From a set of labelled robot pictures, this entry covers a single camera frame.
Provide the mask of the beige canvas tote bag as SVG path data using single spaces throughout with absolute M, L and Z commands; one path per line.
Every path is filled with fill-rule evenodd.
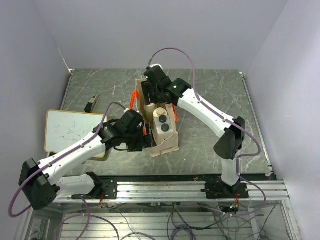
M 179 150 L 179 133 L 176 128 L 176 122 L 178 121 L 176 109 L 173 104 L 167 104 L 167 103 L 160 103 L 155 104 L 157 108 L 164 108 L 167 111 L 167 115 L 170 117 L 171 120 L 171 126 L 173 128 L 173 135 L 167 138 L 166 140 L 160 142 L 158 139 L 158 134 L 156 127 L 158 125 L 155 125 L 154 123 L 154 117 L 152 119 L 152 122 L 147 122 L 145 118 L 145 110 L 144 106 L 145 98 L 143 96 L 141 83 L 147 81 L 146 79 L 136 79 L 135 80 L 135 90 L 132 93 L 131 96 L 131 102 L 130 102 L 130 108 L 133 109 L 134 106 L 136 106 L 137 111 L 141 113 L 144 119 L 144 125 L 150 125 L 151 132 L 152 132 L 152 147 L 149 148 L 149 153 L 151 157 L 157 157 L 163 154 L 167 154 L 170 152 L 178 151 Z

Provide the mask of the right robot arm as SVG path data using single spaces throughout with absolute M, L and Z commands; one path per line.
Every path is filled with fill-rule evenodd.
M 242 117 L 234 118 L 211 105 L 203 97 L 196 97 L 192 86 L 181 78 L 171 81 L 159 64 L 146 68 L 146 81 L 142 84 L 144 99 L 148 104 L 171 104 L 198 118 L 219 138 L 214 152 L 222 158 L 221 194 L 226 198 L 238 192 L 240 177 L 237 173 L 236 156 L 243 147 L 245 128 Z

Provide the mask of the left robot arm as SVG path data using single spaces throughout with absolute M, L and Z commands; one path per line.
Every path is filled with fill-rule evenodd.
M 26 160 L 19 186 L 34 210 L 41 210 L 55 199 L 68 196 L 100 198 L 113 189 L 105 187 L 94 172 L 72 177 L 65 175 L 94 156 L 110 149 L 119 150 L 121 144 L 126 145 L 126 152 L 141 152 L 153 145 L 150 124 L 135 110 L 127 110 L 120 119 L 98 125 L 83 139 L 51 157 L 40 161 Z

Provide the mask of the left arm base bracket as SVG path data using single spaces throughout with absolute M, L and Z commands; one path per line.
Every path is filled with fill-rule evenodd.
M 117 198 L 118 185 L 114 181 L 95 182 L 93 189 L 88 194 L 72 195 L 73 200 L 79 200 L 82 196 L 85 200 L 115 200 Z

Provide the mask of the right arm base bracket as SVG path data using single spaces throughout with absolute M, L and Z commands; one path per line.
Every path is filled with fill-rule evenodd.
M 206 182 L 200 191 L 205 193 L 207 199 L 235 199 L 236 195 L 240 199 L 248 199 L 249 192 L 246 191 L 247 185 L 240 183 L 237 188 L 229 186 L 223 182 Z

